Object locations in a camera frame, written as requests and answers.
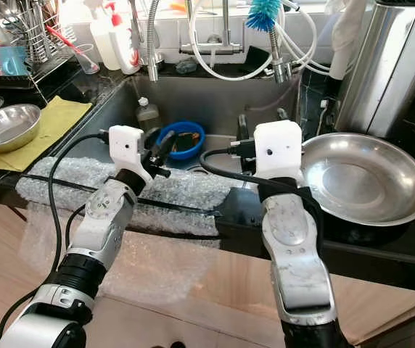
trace dish rack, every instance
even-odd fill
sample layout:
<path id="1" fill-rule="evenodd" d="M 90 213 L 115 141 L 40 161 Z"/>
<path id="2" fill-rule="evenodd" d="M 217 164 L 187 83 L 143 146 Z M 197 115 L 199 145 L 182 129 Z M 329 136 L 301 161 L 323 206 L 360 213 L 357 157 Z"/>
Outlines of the dish rack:
<path id="1" fill-rule="evenodd" d="M 45 15 L 41 6 L 35 6 L 34 1 L 32 4 L 32 8 L 7 19 L 9 24 L 6 25 L 6 30 L 13 37 L 10 46 L 25 47 L 28 74 L 0 76 L 0 88 L 36 88 L 41 93 L 38 84 L 73 56 L 72 50 L 58 37 L 46 31 L 46 25 L 60 32 L 70 42 L 77 40 L 74 30 L 69 25 L 61 25 L 58 14 Z"/>

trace metal bowl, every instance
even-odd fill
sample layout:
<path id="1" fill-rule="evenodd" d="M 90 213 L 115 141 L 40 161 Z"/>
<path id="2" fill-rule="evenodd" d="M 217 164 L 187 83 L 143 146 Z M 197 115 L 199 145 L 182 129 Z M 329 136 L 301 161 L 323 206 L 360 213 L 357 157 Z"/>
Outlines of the metal bowl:
<path id="1" fill-rule="evenodd" d="M 415 219 L 415 159 L 403 150 L 354 133 L 317 136 L 303 148 L 305 182 L 325 212 L 372 226 Z"/>
<path id="2" fill-rule="evenodd" d="M 0 109 L 0 153 L 26 145 L 38 134 L 40 109 L 31 104 L 16 104 Z"/>

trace plastic bottle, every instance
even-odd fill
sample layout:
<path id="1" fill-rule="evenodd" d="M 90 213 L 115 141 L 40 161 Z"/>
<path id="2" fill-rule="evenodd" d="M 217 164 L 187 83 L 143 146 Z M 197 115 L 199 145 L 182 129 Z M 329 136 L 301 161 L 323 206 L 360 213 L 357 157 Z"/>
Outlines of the plastic bottle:
<path id="1" fill-rule="evenodd" d="M 109 35 L 112 30 L 111 20 L 102 9 L 97 9 L 95 13 L 96 19 L 90 23 L 90 31 L 96 48 L 101 55 L 104 66 L 109 70 L 118 70 L 120 69 L 119 61 L 115 56 Z"/>
<path id="2" fill-rule="evenodd" d="M 154 104 L 150 104 L 147 98 L 138 99 L 140 106 L 136 109 L 136 119 L 140 128 L 147 132 L 152 128 L 161 128 L 163 122 L 159 117 L 159 110 Z"/>
<path id="3" fill-rule="evenodd" d="M 131 75 L 140 70 L 138 50 L 133 49 L 131 30 L 122 21 L 122 17 L 115 13 L 115 4 L 110 2 L 106 7 L 112 10 L 112 29 L 109 32 L 112 48 L 118 59 L 122 73 Z"/>

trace yellow cloth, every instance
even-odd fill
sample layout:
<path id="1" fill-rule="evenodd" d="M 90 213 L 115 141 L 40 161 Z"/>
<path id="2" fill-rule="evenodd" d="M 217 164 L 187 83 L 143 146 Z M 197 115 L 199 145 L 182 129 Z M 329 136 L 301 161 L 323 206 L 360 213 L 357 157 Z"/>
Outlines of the yellow cloth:
<path id="1" fill-rule="evenodd" d="M 91 104 L 81 104 L 54 97 L 41 110 L 38 135 L 23 147 L 0 154 L 0 169 L 23 172 L 43 151 L 59 140 L 77 123 Z"/>

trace kitchen sink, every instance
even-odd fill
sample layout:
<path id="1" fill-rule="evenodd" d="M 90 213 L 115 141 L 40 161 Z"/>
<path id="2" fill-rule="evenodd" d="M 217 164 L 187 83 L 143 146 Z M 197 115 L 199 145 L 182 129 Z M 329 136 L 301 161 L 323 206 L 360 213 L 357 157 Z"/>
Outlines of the kitchen sink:
<path id="1" fill-rule="evenodd" d="M 147 76 L 125 79 L 106 102 L 93 110 L 90 120 L 70 139 L 108 129 L 112 125 L 138 127 L 135 110 L 138 98 L 145 96 L 156 104 L 165 125 L 190 120 L 198 122 L 206 132 L 202 151 L 222 149 L 237 139 L 237 118 L 245 114 L 250 136 L 259 123 L 276 120 L 277 108 L 283 108 L 296 120 L 299 78 L 276 85 L 273 80 L 252 79 L 231 83 L 215 78 L 160 77 L 152 83 Z M 109 147 L 93 146 L 88 141 L 72 149 L 68 157 L 92 157 L 111 162 Z M 216 166 L 240 171 L 238 159 L 220 154 L 210 158 Z M 169 159 L 168 167 L 201 170 L 197 157 L 177 161 Z"/>

